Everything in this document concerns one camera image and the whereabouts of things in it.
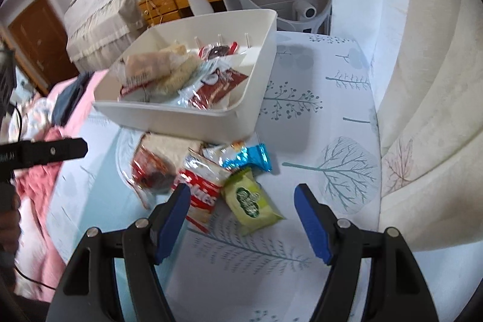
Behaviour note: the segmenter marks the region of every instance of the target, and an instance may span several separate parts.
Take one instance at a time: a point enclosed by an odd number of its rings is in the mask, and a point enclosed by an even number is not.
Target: white cylinder
[[[213,13],[213,8],[208,0],[188,0],[188,3],[195,16]]]
[[[315,6],[307,1],[295,1],[293,8],[296,12],[296,18],[299,21],[311,20],[317,15]]]

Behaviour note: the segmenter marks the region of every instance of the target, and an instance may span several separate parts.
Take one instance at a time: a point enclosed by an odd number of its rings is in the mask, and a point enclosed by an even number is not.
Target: dark blue cloth
[[[52,112],[52,124],[61,127],[67,124],[93,74],[92,71],[79,74],[79,77],[62,91]]]

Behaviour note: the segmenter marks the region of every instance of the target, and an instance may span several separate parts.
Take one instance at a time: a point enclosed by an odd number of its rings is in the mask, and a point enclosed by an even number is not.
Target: white plastic bin
[[[227,110],[196,110],[154,103],[119,102],[120,83],[108,73],[97,86],[94,107],[121,126],[214,143],[230,143],[253,133],[277,52],[277,13],[274,10],[237,10],[206,14],[156,25],[121,55],[165,48],[174,41],[197,50],[219,41],[240,46],[233,68],[249,75],[230,94]]]

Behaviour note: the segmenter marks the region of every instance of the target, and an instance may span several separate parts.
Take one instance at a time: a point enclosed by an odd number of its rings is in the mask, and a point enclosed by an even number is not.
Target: brown door
[[[9,29],[49,88],[79,75],[67,55],[67,34],[47,0],[33,1],[15,18]]]

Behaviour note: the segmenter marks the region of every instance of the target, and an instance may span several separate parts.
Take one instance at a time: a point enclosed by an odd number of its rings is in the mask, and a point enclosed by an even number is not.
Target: black gripper frame
[[[124,258],[137,321],[174,322],[154,265],[170,254],[190,195],[189,188],[180,184],[147,220],[104,234],[98,228],[87,230],[60,280],[47,322],[124,322],[114,258]]]
[[[361,230],[349,220],[337,223],[332,210],[318,203],[306,184],[300,184],[297,192],[303,194],[324,228],[327,251],[332,256],[328,263],[331,266],[329,277],[310,322],[346,322],[349,319],[362,258],[371,259],[362,322],[438,321],[423,274],[396,228],[378,233]]]

